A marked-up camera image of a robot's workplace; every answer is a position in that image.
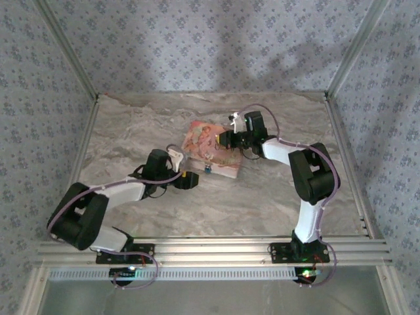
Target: gray marble floor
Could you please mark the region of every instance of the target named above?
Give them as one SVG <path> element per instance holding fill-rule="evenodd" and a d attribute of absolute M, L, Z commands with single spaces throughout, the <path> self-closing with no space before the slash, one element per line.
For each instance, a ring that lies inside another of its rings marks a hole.
<path fill-rule="evenodd" d="M 324 235 L 361 234 L 356 204 L 322 99 L 291 93 L 125 94 L 101 96 L 80 181 L 122 179 L 146 162 L 154 148 L 181 144 L 191 121 L 228 125 L 228 115 L 251 103 L 269 106 L 286 140 L 323 142 L 341 176 L 327 206 Z M 274 123 L 262 110 L 268 130 Z M 244 160 L 237 179 L 205 175 L 193 190 L 169 187 L 159 199 L 126 203 L 106 213 L 104 224 L 133 236 L 290 235 L 299 215 L 290 168 L 275 161 Z"/>

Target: glass panel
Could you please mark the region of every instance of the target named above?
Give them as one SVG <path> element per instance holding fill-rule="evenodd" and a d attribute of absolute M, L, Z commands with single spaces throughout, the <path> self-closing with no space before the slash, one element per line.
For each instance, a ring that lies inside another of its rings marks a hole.
<path fill-rule="evenodd" d="M 157 281 L 115 290 L 109 281 L 49 281 L 39 315 L 384 315 L 389 314 L 374 267 L 338 268 L 323 287 L 291 281 Z"/>

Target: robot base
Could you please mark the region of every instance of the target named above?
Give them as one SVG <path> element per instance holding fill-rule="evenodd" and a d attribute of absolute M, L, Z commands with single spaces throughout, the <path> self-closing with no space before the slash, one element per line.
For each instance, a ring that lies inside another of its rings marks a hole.
<path fill-rule="evenodd" d="M 271 243 L 269 253 L 273 264 L 285 263 L 329 263 L 328 248 L 318 240 L 302 243 L 295 231 L 290 243 Z"/>
<path fill-rule="evenodd" d="M 142 253 L 147 253 L 151 256 L 154 256 L 155 245 L 154 244 L 140 244 L 134 243 L 129 250 L 123 251 L 137 251 Z M 153 264 L 153 261 L 147 257 L 140 255 L 112 255 L 104 253 L 102 251 L 96 254 L 96 263 L 97 264 Z"/>

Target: pink book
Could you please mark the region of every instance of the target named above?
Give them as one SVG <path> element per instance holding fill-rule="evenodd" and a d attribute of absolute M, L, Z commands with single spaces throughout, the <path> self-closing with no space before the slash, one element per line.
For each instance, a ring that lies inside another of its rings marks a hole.
<path fill-rule="evenodd" d="M 240 150 L 226 149 L 216 142 L 216 136 L 226 130 L 222 126 L 193 121 L 182 144 L 190 166 L 235 179 L 242 162 Z"/>

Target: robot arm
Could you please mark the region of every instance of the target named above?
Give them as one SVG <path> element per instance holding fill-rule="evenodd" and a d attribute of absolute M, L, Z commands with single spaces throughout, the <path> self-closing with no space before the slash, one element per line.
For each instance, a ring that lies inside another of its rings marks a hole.
<path fill-rule="evenodd" d="M 172 149 L 168 149 L 168 152 L 152 150 L 145 165 L 141 165 L 133 174 L 119 182 L 92 187 L 80 182 L 72 184 L 48 221 L 47 226 L 51 234 L 79 250 L 85 250 L 88 247 L 109 251 L 127 249 L 125 247 L 131 243 L 132 237 L 117 228 L 103 226 L 105 212 L 123 203 L 147 198 L 159 186 L 164 189 L 168 185 L 173 185 L 178 189 L 191 189 L 197 186 L 197 174 L 179 173 L 179 166 L 183 159 L 184 156 L 181 153 Z M 145 184 L 141 180 L 160 183 Z M 84 196 L 77 198 L 57 219 L 62 208 L 80 194 Z"/>
<path fill-rule="evenodd" d="M 237 118 L 237 115 L 230 116 L 234 122 Z M 321 204 L 334 189 L 332 170 L 309 148 L 282 144 L 275 136 L 268 135 L 260 112 L 245 114 L 245 124 L 246 131 L 235 132 L 236 128 L 226 131 L 217 137 L 217 141 L 226 148 L 250 148 L 261 158 L 273 159 L 290 166 L 295 189 L 301 198 L 299 220 L 292 233 L 292 248 L 297 257 L 304 257 L 306 249 L 310 249 L 318 241 L 316 223 L 322 215 Z M 315 143 L 311 147 L 330 159 L 323 144 Z"/>

